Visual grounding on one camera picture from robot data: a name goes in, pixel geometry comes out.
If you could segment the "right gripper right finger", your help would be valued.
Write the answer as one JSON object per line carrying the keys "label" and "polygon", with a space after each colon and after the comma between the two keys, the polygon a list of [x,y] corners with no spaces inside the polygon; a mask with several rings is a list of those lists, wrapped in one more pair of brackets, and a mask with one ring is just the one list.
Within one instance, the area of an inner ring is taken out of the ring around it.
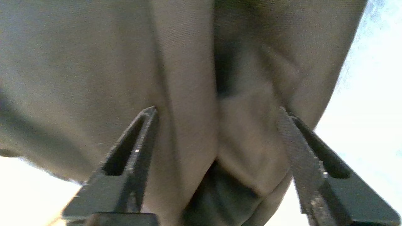
{"label": "right gripper right finger", "polygon": [[399,226],[399,214],[299,117],[283,107],[286,146],[301,213],[310,226]]}

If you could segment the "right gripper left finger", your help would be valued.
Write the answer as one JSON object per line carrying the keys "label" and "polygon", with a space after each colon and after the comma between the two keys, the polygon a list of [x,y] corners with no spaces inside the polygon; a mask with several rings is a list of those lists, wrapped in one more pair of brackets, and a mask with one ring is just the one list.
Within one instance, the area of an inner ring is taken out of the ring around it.
{"label": "right gripper left finger", "polygon": [[158,130],[155,106],[139,112],[92,176],[63,209],[67,226],[158,226],[142,212]]}

